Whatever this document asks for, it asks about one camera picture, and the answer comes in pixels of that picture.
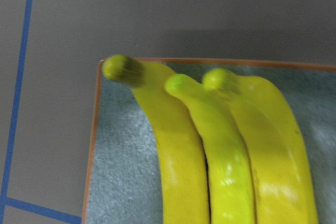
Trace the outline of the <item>yellow banana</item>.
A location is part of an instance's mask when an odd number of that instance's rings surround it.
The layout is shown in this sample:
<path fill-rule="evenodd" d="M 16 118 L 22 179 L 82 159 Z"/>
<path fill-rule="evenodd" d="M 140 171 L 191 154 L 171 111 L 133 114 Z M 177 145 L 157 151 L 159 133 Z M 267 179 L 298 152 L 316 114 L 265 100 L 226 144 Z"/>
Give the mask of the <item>yellow banana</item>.
<path fill-rule="evenodd" d="M 249 157 L 228 106 L 185 74 L 170 77 L 165 89 L 185 104 L 202 138 L 211 222 L 256 223 Z"/>
<path fill-rule="evenodd" d="M 163 223 L 209 223 L 202 140 L 185 105 L 164 87 L 175 71 L 161 63 L 114 55 L 104 61 L 102 72 L 106 79 L 131 89 L 151 124 L 160 165 Z"/>
<path fill-rule="evenodd" d="M 247 145 L 258 223 L 318 223 L 304 140 L 287 100 L 269 80 L 224 68 L 202 84 L 228 105 Z"/>

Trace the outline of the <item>grey square plate orange rim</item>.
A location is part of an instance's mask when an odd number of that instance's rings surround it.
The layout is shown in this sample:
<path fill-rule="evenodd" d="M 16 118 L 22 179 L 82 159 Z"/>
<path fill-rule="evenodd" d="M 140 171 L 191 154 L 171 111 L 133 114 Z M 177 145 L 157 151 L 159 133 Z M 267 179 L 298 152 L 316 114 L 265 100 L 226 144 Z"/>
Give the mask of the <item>grey square plate orange rim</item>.
<path fill-rule="evenodd" d="M 161 59 L 196 80 L 213 68 L 264 77 L 286 97 L 309 156 L 320 223 L 335 223 L 335 67 L 230 59 Z M 161 223 L 151 127 L 130 90 L 97 70 L 83 223 Z"/>

